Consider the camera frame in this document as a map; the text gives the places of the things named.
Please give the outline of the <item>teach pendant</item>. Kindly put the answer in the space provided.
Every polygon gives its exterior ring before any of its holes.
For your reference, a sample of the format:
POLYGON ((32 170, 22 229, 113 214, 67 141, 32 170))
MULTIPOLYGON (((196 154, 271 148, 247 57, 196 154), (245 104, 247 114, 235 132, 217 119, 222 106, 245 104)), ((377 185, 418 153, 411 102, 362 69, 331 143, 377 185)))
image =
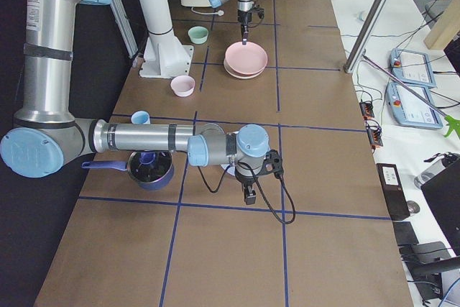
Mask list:
POLYGON ((394 48, 390 52, 392 74, 404 83, 436 87, 429 56, 424 52, 394 48))
POLYGON ((392 116, 400 126, 421 129, 443 127, 439 113, 396 82, 388 83, 386 95, 392 116))

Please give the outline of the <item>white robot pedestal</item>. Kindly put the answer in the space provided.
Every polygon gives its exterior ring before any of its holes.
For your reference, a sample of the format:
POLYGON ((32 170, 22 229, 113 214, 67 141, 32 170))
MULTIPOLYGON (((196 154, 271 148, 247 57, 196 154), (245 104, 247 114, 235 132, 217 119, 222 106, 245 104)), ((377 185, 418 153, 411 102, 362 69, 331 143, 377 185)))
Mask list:
POLYGON ((194 48, 175 36, 168 0, 139 0, 147 26, 143 78, 174 78, 187 75, 194 48))

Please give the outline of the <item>upper orange connector board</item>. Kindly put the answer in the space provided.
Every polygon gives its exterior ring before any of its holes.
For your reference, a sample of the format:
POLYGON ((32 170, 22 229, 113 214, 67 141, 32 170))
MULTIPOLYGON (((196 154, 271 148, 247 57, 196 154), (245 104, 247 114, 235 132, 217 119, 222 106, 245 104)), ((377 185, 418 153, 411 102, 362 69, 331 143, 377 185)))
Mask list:
POLYGON ((374 106, 371 101, 361 101, 359 103, 361 113, 364 119, 373 119, 374 118, 374 106))

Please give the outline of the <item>upper teach pendant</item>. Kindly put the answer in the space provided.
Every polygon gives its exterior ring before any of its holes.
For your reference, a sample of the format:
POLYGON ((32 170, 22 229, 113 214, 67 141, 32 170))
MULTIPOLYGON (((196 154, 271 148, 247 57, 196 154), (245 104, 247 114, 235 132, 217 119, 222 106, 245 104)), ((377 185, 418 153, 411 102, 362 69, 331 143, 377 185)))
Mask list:
POLYGON ((394 48, 390 52, 392 74, 404 83, 436 87, 429 56, 424 52, 394 48))

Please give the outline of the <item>black laptop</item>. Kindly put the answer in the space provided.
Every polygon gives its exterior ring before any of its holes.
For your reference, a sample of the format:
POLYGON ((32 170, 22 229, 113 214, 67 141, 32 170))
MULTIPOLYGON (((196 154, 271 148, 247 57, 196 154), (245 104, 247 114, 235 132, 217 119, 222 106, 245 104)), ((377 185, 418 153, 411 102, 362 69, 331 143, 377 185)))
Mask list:
POLYGON ((421 190, 448 243, 459 247, 459 169, 446 168, 421 190))

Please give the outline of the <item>pink bowl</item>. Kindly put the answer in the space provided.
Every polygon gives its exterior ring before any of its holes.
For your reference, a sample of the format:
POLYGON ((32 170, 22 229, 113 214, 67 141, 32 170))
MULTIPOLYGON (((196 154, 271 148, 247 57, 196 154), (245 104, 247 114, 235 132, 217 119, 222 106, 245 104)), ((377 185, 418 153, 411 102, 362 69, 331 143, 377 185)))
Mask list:
POLYGON ((179 75, 170 82, 172 92, 179 97, 190 96, 195 89, 195 79, 189 75, 179 75))

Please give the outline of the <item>green bowl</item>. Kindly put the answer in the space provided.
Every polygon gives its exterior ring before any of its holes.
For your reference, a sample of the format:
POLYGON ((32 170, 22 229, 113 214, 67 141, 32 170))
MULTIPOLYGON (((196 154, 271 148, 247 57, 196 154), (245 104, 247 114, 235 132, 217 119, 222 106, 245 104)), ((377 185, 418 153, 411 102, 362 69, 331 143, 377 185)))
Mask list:
POLYGON ((197 45, 203 44, 208 39, 208 29, 202 26, 191 27, 188 30, 188 36, 192 43, 197 45))

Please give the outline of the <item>aluminium frame post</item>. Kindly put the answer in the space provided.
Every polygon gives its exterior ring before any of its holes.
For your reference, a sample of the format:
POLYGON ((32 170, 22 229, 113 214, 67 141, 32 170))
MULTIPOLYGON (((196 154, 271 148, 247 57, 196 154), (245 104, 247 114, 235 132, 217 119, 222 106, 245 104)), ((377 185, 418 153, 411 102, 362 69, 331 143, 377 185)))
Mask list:
POLYGON ((367 43, 373 33, 377 20, 382 10, 384 9, 387 1, 388 0, 373 1, 370 10, 368 11, 367 17, 364 20, 364 24, 360 29, 358 37, 344 65, 345 73, 352 74, 359 59, 364 57, 364 51, 367 46, 367 43))

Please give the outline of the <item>green plastic clamp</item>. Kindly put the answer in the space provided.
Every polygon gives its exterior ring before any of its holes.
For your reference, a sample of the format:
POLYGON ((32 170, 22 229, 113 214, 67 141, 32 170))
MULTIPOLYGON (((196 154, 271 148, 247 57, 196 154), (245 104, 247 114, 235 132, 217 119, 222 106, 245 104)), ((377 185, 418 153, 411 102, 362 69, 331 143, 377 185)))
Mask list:
POLYGON ((447 133, 445 133, 444 137, 448 137, 455 132, 457 137, 460 138, 460 120, 450 115, 445 115, 443 118, 448 125, 447 133))

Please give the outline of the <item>orange connector board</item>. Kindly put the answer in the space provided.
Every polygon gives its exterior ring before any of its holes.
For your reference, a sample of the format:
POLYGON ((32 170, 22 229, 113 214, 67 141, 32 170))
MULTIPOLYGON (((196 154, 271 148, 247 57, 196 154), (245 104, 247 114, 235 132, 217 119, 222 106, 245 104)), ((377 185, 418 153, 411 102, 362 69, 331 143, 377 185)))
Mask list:
POLYGON ((373 119, 374 118, 374 106, 371 101, 361 101, 359 103, 361 113, 364 119, 373 119))
POLYGON ((380 125, 366 125, 367 136, 373 150, 382 147, 382 128, 380 125))

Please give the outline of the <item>lower orange connector board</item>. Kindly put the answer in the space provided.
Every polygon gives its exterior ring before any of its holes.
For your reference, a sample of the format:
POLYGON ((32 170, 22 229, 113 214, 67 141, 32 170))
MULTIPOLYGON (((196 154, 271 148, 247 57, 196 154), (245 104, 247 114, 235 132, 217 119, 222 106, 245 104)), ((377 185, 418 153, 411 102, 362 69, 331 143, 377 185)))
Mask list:
POLYGON ((382 147, 382 128, 380 125, 366 125, 367 136, 373 150, 382 147))

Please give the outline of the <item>small blue cup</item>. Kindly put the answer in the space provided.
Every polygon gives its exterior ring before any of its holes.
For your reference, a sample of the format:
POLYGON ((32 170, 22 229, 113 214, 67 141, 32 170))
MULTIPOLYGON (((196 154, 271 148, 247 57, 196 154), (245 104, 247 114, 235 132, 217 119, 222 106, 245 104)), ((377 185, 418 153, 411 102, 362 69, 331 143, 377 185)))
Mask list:
POLYGON ((155 158, 154 152, 140 152, 139 162, 141 165, 149 165, 155 161, 155 158))

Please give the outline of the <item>pink plate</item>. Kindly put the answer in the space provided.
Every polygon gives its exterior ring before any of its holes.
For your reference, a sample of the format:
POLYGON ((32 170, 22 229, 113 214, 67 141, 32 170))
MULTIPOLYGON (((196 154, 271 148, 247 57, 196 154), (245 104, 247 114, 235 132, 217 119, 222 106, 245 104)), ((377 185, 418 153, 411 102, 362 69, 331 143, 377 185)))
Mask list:
POLYGON ((224 60, 224 69, 226 70, 226 72, 235 77, 235 78, 238 78, 238 79, 242 79, 242 80, 248 80, 248 79, 252 79, 252 78, 255 78, 257 76, 259 76, 263 71, 264 71, 264 68, 261 69, 260 71, 258 71, 257 73, 254 73, 254 74, 243 74, 243 73, 238 73, 236 72, 235 70, 233 70, 229 64, 227 63, 226 60, 224 60))
POLYGON ((225 52, 225 61, 237 73, 252 75, 264 70, 268 63, 268 56, 260 45, 247 42, 235 42, 225 52))

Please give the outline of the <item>light blue cup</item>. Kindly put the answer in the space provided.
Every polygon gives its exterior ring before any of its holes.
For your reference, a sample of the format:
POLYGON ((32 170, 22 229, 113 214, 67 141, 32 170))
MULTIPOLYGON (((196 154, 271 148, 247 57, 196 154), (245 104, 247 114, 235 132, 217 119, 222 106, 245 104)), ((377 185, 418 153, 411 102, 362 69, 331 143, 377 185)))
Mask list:
POLYGON ((136 111, 131 115, 133 124, 150 124, 150 115, 146 111, 136 111))

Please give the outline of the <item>wooden block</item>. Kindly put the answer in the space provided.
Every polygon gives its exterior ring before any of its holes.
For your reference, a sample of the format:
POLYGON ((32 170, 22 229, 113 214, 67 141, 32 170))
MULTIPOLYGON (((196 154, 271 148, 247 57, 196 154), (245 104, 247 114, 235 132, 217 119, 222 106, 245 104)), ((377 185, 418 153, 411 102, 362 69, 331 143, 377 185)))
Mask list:
POLYGON ((424 39, 429 50, 444 50, 459 33, 459 0, 438 0, 436 23, 424 39))

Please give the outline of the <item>lower teach pendant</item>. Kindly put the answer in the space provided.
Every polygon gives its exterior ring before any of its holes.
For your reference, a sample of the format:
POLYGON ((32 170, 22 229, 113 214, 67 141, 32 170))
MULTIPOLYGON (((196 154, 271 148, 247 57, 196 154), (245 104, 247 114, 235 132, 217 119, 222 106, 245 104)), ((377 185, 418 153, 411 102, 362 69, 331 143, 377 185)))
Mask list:
POLYGON ((443 127, 439 113, 396 82, 388 83, 386 95, 392 116, 400 126, 421 129, 443 127))

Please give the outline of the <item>black rectangular box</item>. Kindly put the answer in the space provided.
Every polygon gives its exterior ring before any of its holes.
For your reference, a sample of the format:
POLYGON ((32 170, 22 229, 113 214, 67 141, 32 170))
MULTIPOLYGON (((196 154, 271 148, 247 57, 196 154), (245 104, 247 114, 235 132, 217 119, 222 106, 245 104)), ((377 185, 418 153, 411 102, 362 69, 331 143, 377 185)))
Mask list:
POLYGON ((407 219, 410 216, 410 212, 403 193, 397 166, 394 164, 377 163, 376 167, 390 218, 393 221, 407 219))

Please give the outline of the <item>black power adapter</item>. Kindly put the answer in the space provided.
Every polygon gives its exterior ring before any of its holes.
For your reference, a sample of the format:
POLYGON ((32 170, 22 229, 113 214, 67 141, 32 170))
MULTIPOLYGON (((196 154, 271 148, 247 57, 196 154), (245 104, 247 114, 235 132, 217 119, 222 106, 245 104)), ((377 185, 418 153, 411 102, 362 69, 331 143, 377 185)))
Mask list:
POLYGON ((401 247, 419 243, 413 226, 409 221, 394 221, 392 226, 398 246, 401 247))

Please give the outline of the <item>light blue plate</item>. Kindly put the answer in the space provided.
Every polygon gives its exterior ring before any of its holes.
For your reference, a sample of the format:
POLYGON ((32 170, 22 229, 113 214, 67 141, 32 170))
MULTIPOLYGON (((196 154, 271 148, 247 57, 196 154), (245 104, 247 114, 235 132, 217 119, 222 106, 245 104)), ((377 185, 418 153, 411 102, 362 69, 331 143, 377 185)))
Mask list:
POLYGON ((228 165, 228 164, 223 164, 221 165, 221 168, 222 170, 225 172, 226 175, 230 175, 230 176, 235 176, 235 170, 236 168, 232 165, 228 165))

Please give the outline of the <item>blue saucepan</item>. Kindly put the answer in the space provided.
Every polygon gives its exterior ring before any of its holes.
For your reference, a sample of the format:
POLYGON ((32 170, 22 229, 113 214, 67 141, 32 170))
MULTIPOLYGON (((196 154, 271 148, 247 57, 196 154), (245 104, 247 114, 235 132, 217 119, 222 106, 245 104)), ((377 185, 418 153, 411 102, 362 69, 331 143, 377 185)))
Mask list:
POLYGON ((141 165, 140 152, 133 152, 127 161, 106 160, 83 162, 83 169, 114 169, 126 171, 129 177, 141 188, 157 191, 164 188, 172 180, 175 168, 169 152, 151 151, 156 154, 155 161, 149 165, 141 165))

